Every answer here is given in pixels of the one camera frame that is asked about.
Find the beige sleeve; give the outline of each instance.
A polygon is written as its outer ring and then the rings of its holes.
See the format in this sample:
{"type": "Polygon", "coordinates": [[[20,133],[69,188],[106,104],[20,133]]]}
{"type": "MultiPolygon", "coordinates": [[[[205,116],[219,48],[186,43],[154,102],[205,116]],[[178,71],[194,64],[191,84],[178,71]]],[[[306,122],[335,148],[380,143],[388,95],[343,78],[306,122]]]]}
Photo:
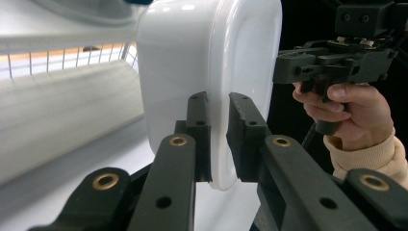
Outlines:
{"type": "Polygon", "coordinates": [[[342,151],[340,149],[342,141],[336,137],[325,136],[323,141],[330,151],[334,176],[345,179],[349,170],[367,168],[390,176],[408,190],[405,148],[402,142],[395,137],[395,130],[378,145],[358,151],[342,151]]]}

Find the black mounting hole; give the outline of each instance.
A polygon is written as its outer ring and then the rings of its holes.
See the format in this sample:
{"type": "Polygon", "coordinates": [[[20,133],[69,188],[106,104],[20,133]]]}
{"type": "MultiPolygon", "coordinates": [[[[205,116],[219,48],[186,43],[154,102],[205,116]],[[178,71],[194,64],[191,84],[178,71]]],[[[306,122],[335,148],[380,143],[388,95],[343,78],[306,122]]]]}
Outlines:
{"type": "Polygon", "coordinates": [[[171,205],[171,199],[168,196],[162,196],[156,200],[156,207],[159,209],[168,208],[171,205]]]}
{"type": "Polygon", "coordinates": [[[198,126],[203,126],[205,125],[205,122],[200,120],[200,121],[196,121],[195,124],[198,126]]]}
{"type": "Polygon", "coordinates": [[[337,204],[330,198],[323,197],[320,199],[320,204],[327,209],[337,209],[337,204]]]}
{"type": "Polygon", "coordinates": [[[180,144],[180,143],[183,143],[184,142],[184,140],[183,139],[181,139],[181,138],[177,138],[177,139],[174,139],[174,141],[173,141],[175,144],[180,144]]]}
{"type": "Polygon", "coordinates": [[[112,181],[114,181],[114,178],[112,178],[112,176],[105,176],[105,177],[101,178],[98,181],[98,183],[99,183],[99,185],[104,186],[104,185],[108,185],[112,181]]]}
{"type": "Polygon", "coordinates": [[[375,178],[372,178],[372,177],[367,177],[367,178],[366,178],[366,181],[367,181],[369,184],[374,185],[374,186],[378,186],[378,187],[381,187],[381,186],[384,185],[381,181],[379,181],[379,180],[377,180],[377,179],[375,179],[375,178]]]}
{"type": "Polygon", "coordinates": [[[287,144],[288,143],[286,140],[283,140],[283,139],[278,139],[276,141],[279,142],[280,144],[287,144]]]}

